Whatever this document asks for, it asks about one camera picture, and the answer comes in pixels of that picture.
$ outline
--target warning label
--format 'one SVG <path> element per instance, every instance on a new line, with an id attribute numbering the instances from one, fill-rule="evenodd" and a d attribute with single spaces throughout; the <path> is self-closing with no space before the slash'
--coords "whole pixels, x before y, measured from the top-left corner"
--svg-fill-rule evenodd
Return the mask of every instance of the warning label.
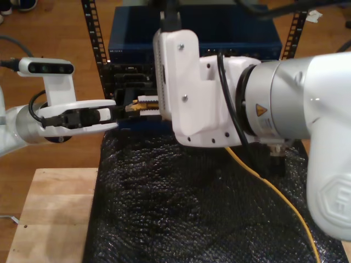
<path id="1" fill-rule="evenodd" d="M 262 114 L 264 114 L 265 112 L 267 112 L 267 109 L 265 107 L 262 107 L 260 104 L 256 104 L 256 114 L 257 117 L 261 116 Z"/>

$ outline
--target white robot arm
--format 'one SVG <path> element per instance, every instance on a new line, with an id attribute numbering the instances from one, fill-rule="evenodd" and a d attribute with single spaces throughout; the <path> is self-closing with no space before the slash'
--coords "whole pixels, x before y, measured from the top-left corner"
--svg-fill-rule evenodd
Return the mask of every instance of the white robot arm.
<path id="1" fill-rule="evenodd" d="M 187 146 L 241 144 L 219 80 L 217 58 L 200 58 L 189 30 L 154 37 L 160 113 Z M 248 142 L 311 138 L 307 201 L 317 225 L 351 241 L 351 52 L 261 63 L 224 58 Z"/>
<path id="2" fill-rule="evenodd" d="M 27 145 L 65 142 L 73 135 L 117 127 L 114 100 L 76 101 L 74 67 L 69 61 L 22 58 L 16 63 L 20 76 L 44 79 L 45 91 L 41 94 L 46 93 L 48 102 L 14 107 L 5 112 L 0 88 L 0 156 Z"/>

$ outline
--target camera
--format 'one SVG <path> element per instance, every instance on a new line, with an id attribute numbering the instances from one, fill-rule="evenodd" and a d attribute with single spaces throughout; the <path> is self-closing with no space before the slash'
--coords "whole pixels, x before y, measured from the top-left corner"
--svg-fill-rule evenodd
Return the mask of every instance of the camera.
<path id="1" fill-rule="evenodd" d="M 19 62 L 19 71 L 27 76 L 71 75 L 74 70 L 69 61 L 62 59 L 22 58 Z"/>

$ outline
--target blue device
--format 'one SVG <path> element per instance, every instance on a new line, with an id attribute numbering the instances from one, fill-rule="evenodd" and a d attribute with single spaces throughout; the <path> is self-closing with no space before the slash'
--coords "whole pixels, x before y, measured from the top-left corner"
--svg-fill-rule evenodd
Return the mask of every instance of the blue device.
<path id="1" fill-rule="evenodd" d="M 265 5 L 257 5 L 267 10 Z M 236 5 L 182 5 L 183 29 L 194 31 L 200 55 L 222 51 L 260 60 L 277 60 L 282 44 L 272 20 L 257 20 Z M 109 43 L 115 64 L 153 64 L 152 38 L 160 28 L 160 12 L 147 6 L 117 7 Z"/>

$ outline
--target shoe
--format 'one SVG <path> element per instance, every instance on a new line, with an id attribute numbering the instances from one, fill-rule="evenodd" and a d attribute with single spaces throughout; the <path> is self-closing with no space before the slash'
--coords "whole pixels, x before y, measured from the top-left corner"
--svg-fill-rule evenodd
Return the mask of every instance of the shoe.
<path id="1" fill-rule="evenodd" d="M 11 4 L 21 12 L 33 10 L 37 6 L 37 3 L 38 0 L 11 0 Z"/>
<path id="2" fill-rule="evenodd" d="M 0 1 L 0 14 L 10 15 L 12 14 L 12 4 L 8 1 Z"/>

